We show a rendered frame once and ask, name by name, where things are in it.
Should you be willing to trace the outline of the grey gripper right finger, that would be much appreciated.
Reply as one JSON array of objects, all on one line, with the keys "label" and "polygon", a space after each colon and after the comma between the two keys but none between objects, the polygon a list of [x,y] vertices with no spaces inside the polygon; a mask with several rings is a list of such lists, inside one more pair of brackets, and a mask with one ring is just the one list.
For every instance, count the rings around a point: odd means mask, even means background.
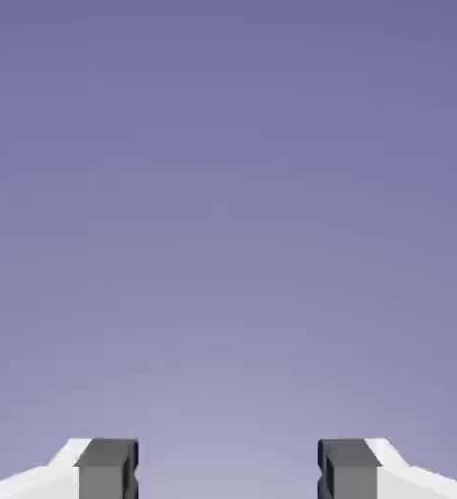
[{"label": "grey gripper right finger", "polygon": [[385,438],[318,440],[317,499],[457,499],[457,480],[410,465]]}]

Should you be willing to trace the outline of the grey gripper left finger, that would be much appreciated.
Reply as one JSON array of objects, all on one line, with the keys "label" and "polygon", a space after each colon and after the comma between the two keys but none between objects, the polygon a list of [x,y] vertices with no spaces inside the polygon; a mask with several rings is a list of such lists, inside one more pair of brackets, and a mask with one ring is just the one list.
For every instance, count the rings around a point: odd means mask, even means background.
[{"label": "grey gripper left finger", "polygon": [[0,480],[0,499],[139,499],[136,439],[71,438],[46,465]]}]

